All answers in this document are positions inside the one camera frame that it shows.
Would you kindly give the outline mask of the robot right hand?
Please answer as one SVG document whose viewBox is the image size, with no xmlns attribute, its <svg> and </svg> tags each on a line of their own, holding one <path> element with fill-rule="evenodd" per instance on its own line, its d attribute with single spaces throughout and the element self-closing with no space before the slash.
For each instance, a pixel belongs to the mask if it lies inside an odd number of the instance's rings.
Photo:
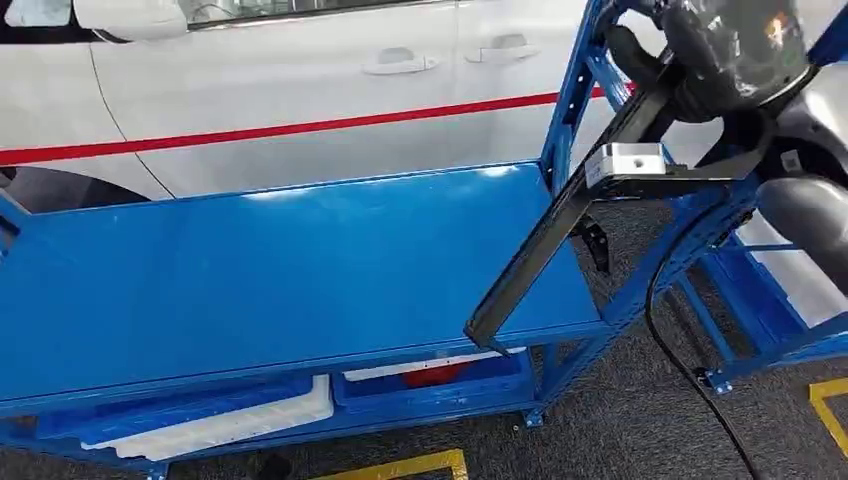
<svg viewBox="0 0 848 480">
<path fill-rule="evenodd" d="M 810 67 L 792 1 L 612 1 L 596 22 L 595 37 L 640 87 L 654 84 L 665 65 L 629 28 L 613 23 L 613 16 L 628 10 L 663 32 L 682 76 L 672 110 L 685 123 L 766 104 Z"/>
</svg>

